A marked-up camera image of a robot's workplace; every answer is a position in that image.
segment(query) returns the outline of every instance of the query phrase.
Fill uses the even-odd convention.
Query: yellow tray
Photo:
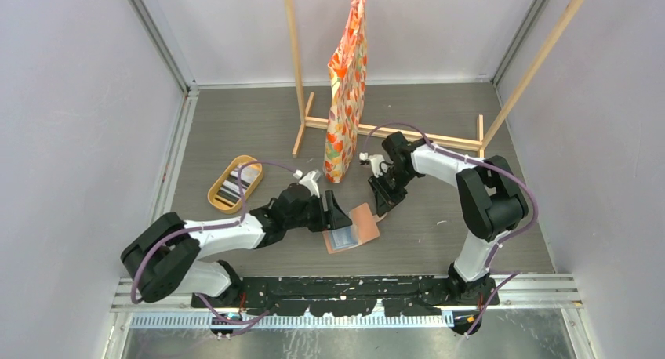
[[[241,202],[238,200],[238,202],[231,202],[228,201],[226,198],[223,198],[219,195],[217,195],[217,191],[222,187],[222,183],[224,180],[228,179],[228,176],[231,174],[231,172],[238,167],[239,165],[244,165],[247,162],[250,161],[255,161],[256,159],[250,157],[249,155],[241,155],[234,159],[231,164],[227,167],[226,171],[222,173],[222,176],[220,176],[219,179],[213,184],[212,187],[210,187],[210,190],[208,190],[208,202],[214,207],[216,207],[218,210],[225,214],[233,214],[240,210],[241,208]],[[263,179],[263,166],[260,164],[255,164],[255,165],[250,165],[248,167],[253,167],[255,169],[259,170],[259,175],[256,177],[256,179],[247,187],[245,190],[245,199],[249,197],[250,194],[256,189],[256,186],[259,185],[259,182]]]

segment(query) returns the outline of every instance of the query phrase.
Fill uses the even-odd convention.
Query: orange floral bag
[[[352,0],[342,41],[328,62],[332,105],[325,138],[325,177],[333,183],[344,178],[354,157],[358,123],[365,105],[367,40],[365,1]]]

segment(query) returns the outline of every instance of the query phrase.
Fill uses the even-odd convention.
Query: black mounting base
[[[242,281],[238,278],[237,292],[227,290],[221,297],[209,298],[209,301],[215,308],[239,308],[244,292],[244,307],[249,314],[271,310],[279,316],[302,316],[309,308],[317,317],[328,312],[342,317],[370,314],[376,301],[381,299],[387,317],[433,316],[441,314],[435,306],[478,307],[496,287],[494,280],[488,278],[475,295],[467,293],[454,299],[446,290],[445,279],[434,276],[245,277]],[[496,297],[492,305],[499,302]],[[196,296],[191,306],[205,308]]]

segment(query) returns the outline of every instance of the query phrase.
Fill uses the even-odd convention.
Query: metal floor plate
[[[468,341],[447,328],[256,329],[212,338],[205,329],[129,329],[124,358],[575,357],[560,310],[489,310]]]

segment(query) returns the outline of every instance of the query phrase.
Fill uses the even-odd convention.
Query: wooden base
[[[317,128],[317,129],[327,129],[328,128],[328,119],[327,118],[315,118],[311,117],[309,115],[310,109],[312,102],[314,101],[314,93],[310,93],[310,98],[307,101],[307,106],[305,107],[305,122],[303,124],[300,124],[300,128],[298,129],[298,135],[296,136],[296,144],[293,145],[293,151],[292,155],[294,158],[298,156],[298,152],[300,150],[300,144],[303,141],[303,134],[305,132],[305,128]],[[376,126],[374,125],[367,125],[367,124],[360,124],[358,125],[358,134],[362,134],[367,136],[372,130],[374,130]],[[464,138],[457,138],[457,137],[448,137],[448,136],[440,136],[438,134],[430,134],[426,133],[427,137],[429,137],[433,142],[443,146],[443,147],[451,147],[453,149],[460,149],[460,150],[470,150],[470,151],[476,151],[478,152],[478,157],[479,158],[484,158],[485,157],[485,151],[482,148],[482,138],[483,138],[483,120],[482,120],[482,115],[480,114],[478,116],[478,139],[477,140],[467,140]],[[404,136],[406,137],[407,140],[418,140],[422,136],[418,132],[412,132],[410,130],[401,130],[401,129],[393,129],[393,128],[381,128],[376,130],[374,133],[372,133],[372,136],[375,137],[381,137],[385,138],[388,137],[390,134],[394,132],[402,132],[404,133]]]

